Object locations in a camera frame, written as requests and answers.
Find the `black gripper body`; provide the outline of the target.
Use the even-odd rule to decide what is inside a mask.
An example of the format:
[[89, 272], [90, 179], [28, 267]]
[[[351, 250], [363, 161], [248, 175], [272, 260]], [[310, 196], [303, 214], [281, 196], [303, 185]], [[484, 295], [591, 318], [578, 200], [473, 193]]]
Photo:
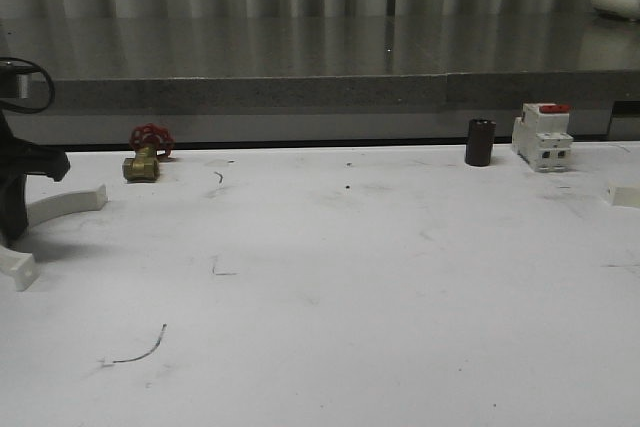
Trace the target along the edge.
[[1, 176], [42, 175], [58, 182], [70, 169], [64, 151], [40, 146], [14, 136], [1, 113]]

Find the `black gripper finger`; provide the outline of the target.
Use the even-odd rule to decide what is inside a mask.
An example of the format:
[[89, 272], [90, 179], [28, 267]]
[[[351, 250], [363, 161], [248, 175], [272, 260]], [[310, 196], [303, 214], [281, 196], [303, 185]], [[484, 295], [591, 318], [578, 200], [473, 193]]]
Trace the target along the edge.
[[17, 240], [28, 227], [25, 186], [24, 174], [1, 177], [1, 233], [7, 242]]

